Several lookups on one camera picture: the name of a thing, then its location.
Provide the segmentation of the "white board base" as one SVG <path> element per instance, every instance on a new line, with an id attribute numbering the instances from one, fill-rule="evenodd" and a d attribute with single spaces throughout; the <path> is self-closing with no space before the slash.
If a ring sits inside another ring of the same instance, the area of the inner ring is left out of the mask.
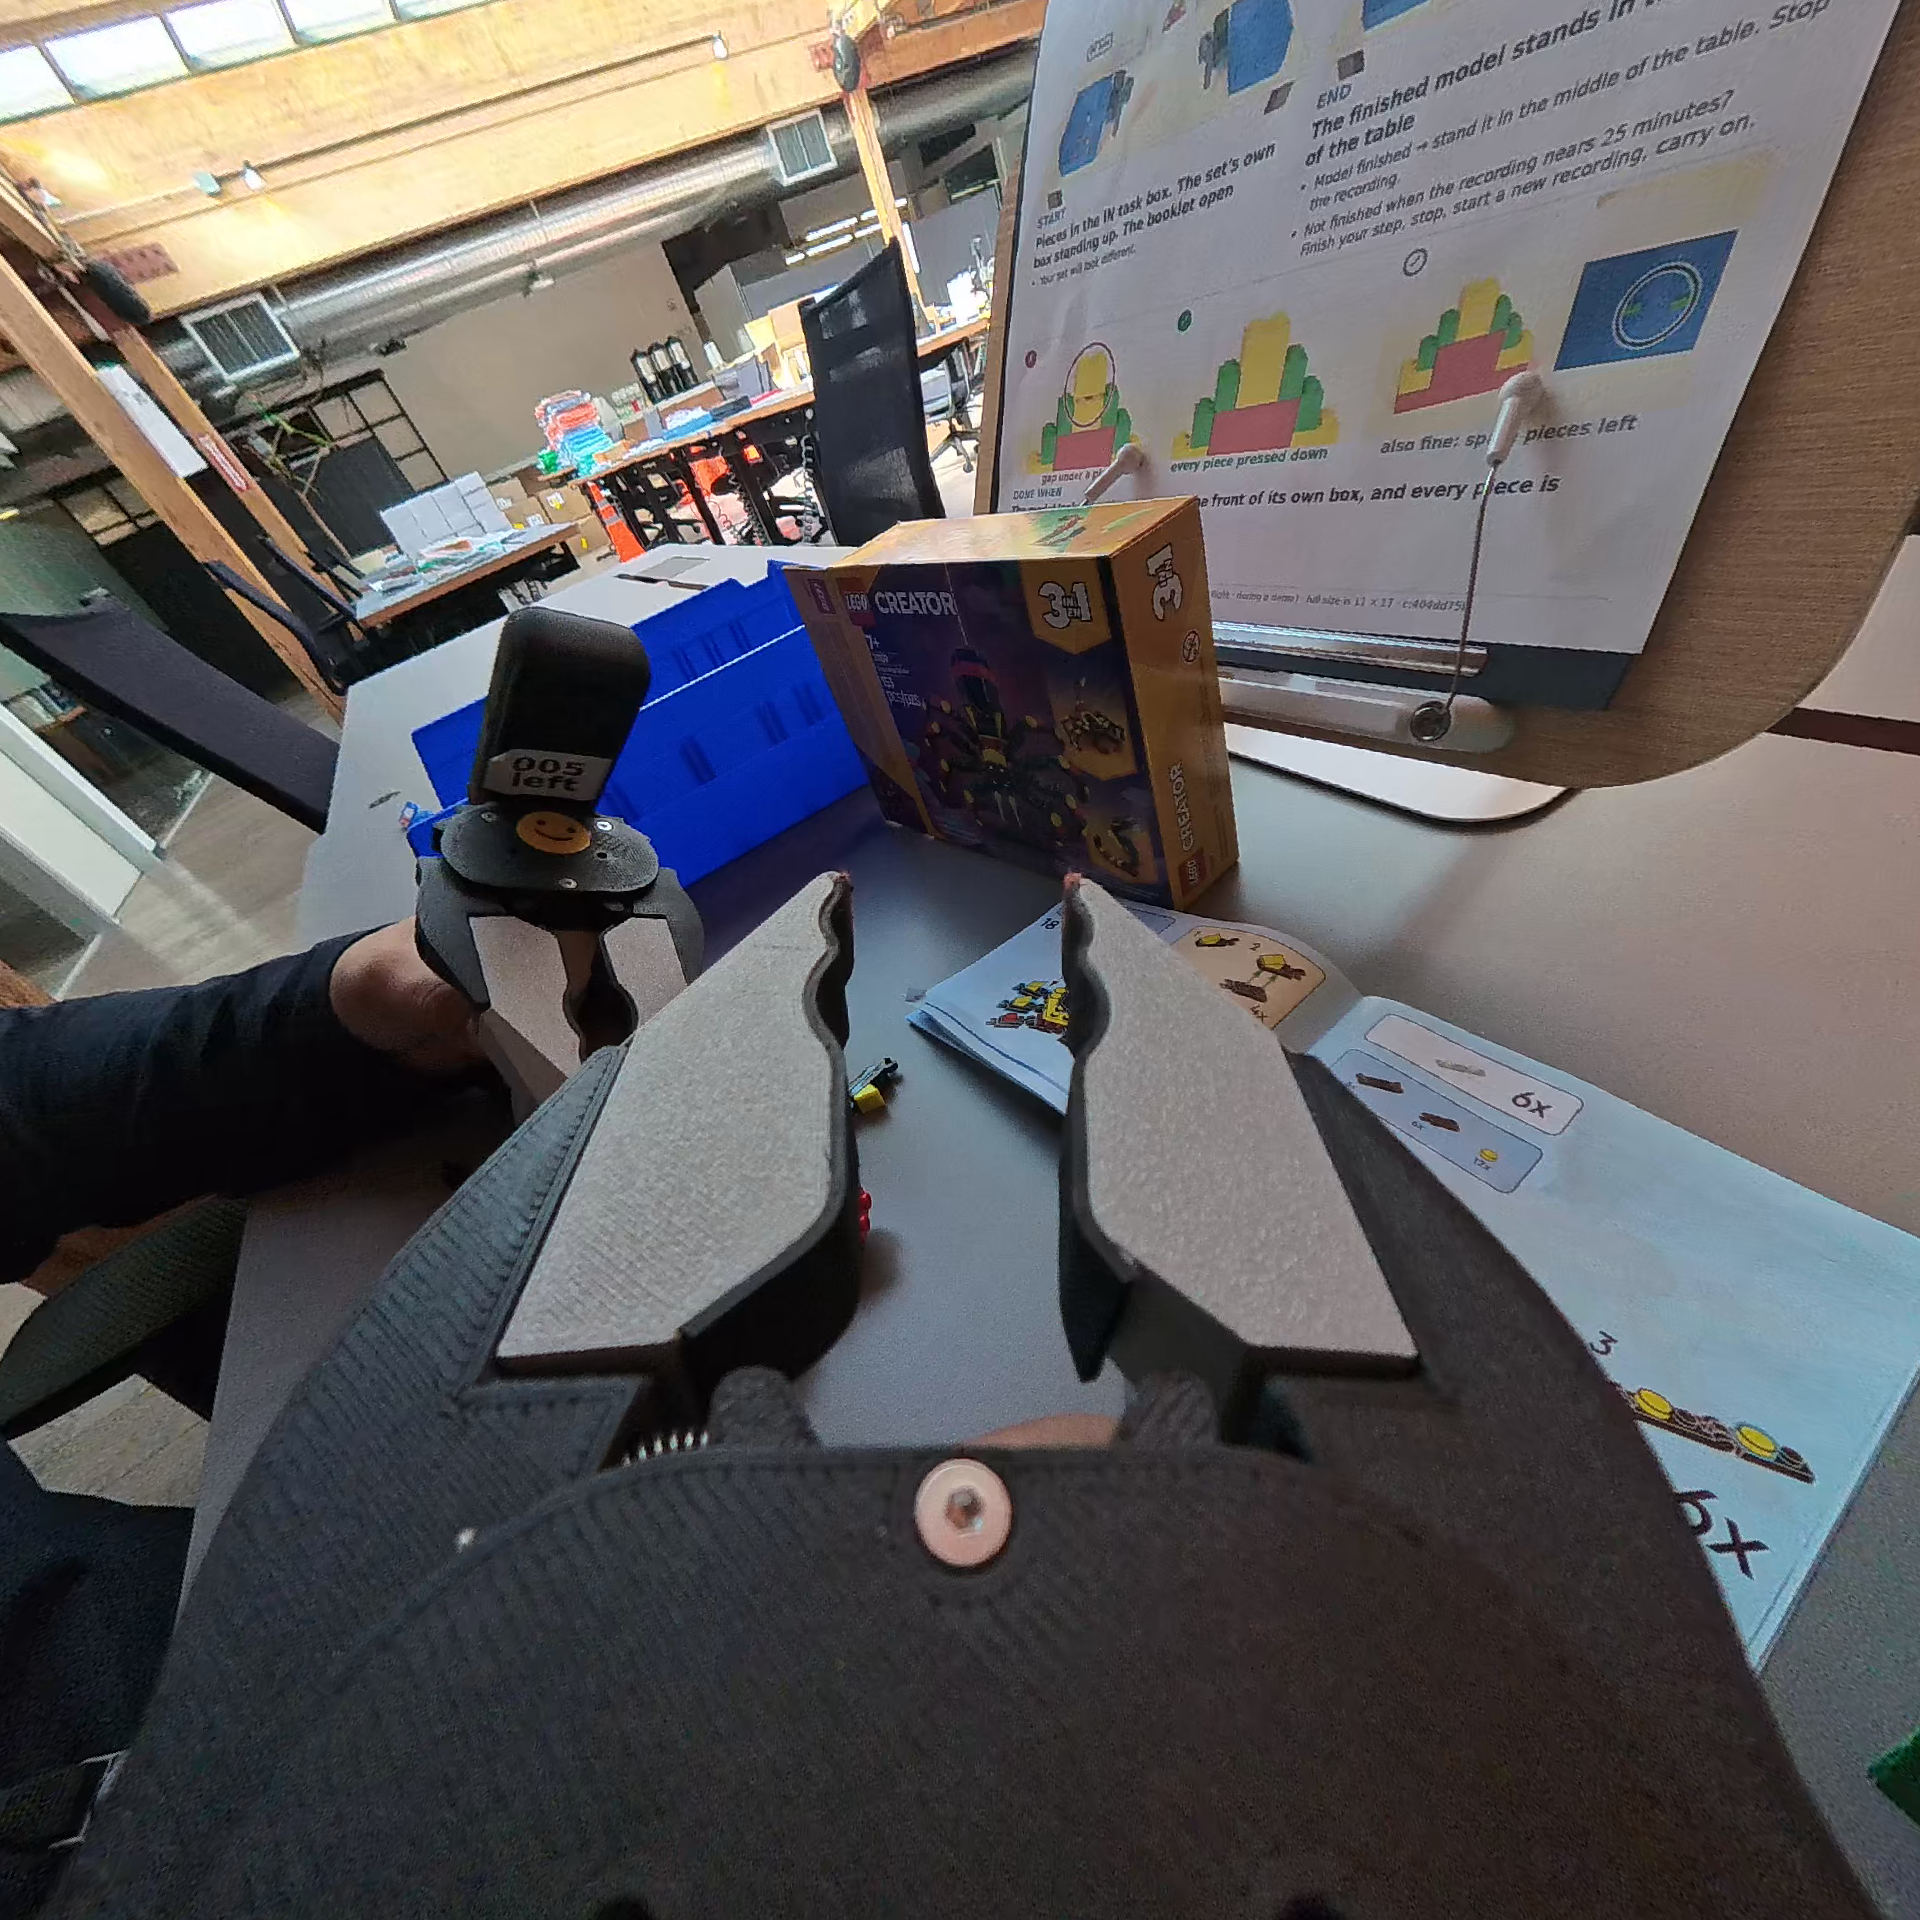
<path id="1" fill-rule="evenodd" d="M 1535 817 L 1573 793 L 1509 775 L 1399 758 L 1350 743 L 1228 724 L 1230 754 L 1269 773 L 1444 826 L 1496 826 Z"/>

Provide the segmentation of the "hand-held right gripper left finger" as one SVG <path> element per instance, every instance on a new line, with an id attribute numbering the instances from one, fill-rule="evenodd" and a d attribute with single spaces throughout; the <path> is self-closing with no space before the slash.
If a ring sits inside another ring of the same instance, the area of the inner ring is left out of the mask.
<path id="1" fill-rule="evenodd" d="M 853 884 L 807 880 L 624 1047 L 495 1343 L 518 1376 L 800 1378 L 860 1294 Z"/>

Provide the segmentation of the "lego instruction booklet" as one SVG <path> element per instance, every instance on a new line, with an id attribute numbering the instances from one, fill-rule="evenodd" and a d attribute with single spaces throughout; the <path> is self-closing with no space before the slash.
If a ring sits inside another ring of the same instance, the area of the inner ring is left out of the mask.
<path id="1" fill-rule="evenodd" d="M 1358 993 L 1285 932 L 1122 901 L 1301 1073 L 1418 1350 L 1454 1208 L 1573 1326 L 1645 1428 L 1753 1666 L 1914 1381 L 1914 1238 L 1438 1015 Z M 1063 903 L 909 1022 L 1066 1116 Z M 1280 1376 L 1206 1382 L 1225 1432 L 1293 1439 Z"/>

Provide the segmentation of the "blue plastic bin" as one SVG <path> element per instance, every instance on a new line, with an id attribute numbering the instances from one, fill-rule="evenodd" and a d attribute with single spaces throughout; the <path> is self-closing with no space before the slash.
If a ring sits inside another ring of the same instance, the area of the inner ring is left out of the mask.
<path id="1" fill-rule="evenodd" d="M 866 777 L 778 567 L 716 583 L 629 625 L 650 686 L 602 801 L 693 884 L 839 801 Z M 414 732 L 438 810 L 407 829 L 420 857 L 465 799 L 480 703 Z"/>

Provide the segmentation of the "black office chair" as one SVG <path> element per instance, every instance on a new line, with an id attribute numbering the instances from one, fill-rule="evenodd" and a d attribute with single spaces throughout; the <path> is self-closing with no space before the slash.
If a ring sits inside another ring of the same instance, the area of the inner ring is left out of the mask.
<path id="1" fill-rule="evenodd" d="M 329 825 L 338 743 L 150 622 L 105 598 L 71 614 L 2 613 L 7 648 L 168 752 L 310 831 Z"/>
<path id="2" fill-rule="evenodd" d="M 816 484 L 839 544 L 944 517 L 914 317 L 897 242 L 800 309 Z"/>
<path id="3" fill-rule="evenodd" d="M 166 1216 L 40 1301 L 2 1357 L 2 1432 L 18 1439 L 138 1378 L 209 1420 L 249 1205 Z"/>

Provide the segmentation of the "lego set box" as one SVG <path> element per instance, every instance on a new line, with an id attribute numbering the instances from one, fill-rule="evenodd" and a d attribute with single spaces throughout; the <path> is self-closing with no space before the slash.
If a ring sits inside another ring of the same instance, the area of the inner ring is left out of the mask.
<path id="1" fill-rule="evenodd" d="M 1239 865 L 1192 500 L 904 520 L 783 583 L 889 823 L 1166 906 Z"/>

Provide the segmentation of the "person's dark clothed body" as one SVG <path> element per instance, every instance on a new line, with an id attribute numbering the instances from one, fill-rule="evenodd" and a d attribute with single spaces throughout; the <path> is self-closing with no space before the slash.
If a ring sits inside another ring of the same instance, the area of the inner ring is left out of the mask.
<path id="1" fill-rule="evenodd" d="M 189 1505 L 57 1495 L 2 1448 L 2 1916 L 33 1916 L 148 1710 Z"/>

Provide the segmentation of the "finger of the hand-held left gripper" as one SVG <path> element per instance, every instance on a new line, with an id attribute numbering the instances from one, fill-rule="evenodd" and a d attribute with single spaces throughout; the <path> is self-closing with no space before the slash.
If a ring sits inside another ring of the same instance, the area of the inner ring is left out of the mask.
<path id="1" fill-rule="evenodd" d="M 597 1039 L 629 1039 L 686 982 L 672 928 L 610 928 L 597 953 Z"/>
<path id="2" fill-rule="evenodd" d="M 584 928 L 542 928 L 509 917 L 468 924 L 486 1007 L 482 1052 L 509 1092 L 512 1117 L 526 1121 L 582 1068 L 575 1018 L 590 978 Z"/>

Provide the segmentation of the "printed instruction sheet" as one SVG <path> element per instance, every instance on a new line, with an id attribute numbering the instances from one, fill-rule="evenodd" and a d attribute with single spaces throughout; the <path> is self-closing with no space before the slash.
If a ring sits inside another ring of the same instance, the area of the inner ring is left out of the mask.
<path id="1" fill-rule="evenodd" d="M 1190 496 L 1218 616 L 1628 658 L 1832 185 L 1890 2 L 1048 5 L 993 510 Z"/>

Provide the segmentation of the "person's left hand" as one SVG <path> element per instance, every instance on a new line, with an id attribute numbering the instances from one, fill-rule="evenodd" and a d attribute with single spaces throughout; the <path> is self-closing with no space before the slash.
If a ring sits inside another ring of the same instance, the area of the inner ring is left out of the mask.
<path id="1" fill-rule="evenodd" d="M 344 946 L 326 1000 L 348 1034 L 407 1072 L 449 1079 L 490 1070 L 480 1009 L 424 962 L 414 918 Z"/>

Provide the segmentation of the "person's left forearm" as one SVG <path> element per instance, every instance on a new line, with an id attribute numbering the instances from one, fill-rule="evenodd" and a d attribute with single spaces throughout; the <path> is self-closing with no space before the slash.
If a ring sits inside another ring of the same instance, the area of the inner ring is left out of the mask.
<path id="1" fill-rule="evenodd" d="M 334 938 L 233 975 L 2 1015 L 2 1279 L 71 1231 L 298 1180 L 432 1085 L 329 1000 Z"/>

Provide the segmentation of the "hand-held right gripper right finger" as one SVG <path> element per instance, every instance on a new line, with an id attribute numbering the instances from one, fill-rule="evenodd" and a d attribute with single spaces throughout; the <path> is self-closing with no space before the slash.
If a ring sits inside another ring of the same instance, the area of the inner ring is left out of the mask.
<path id="1" fill-rule="evenodd" d="M 1418 1350 L 1280 1039 L 1063 887 L 1060 1316 L 1084 1381 L 1410 1376 Z"/>

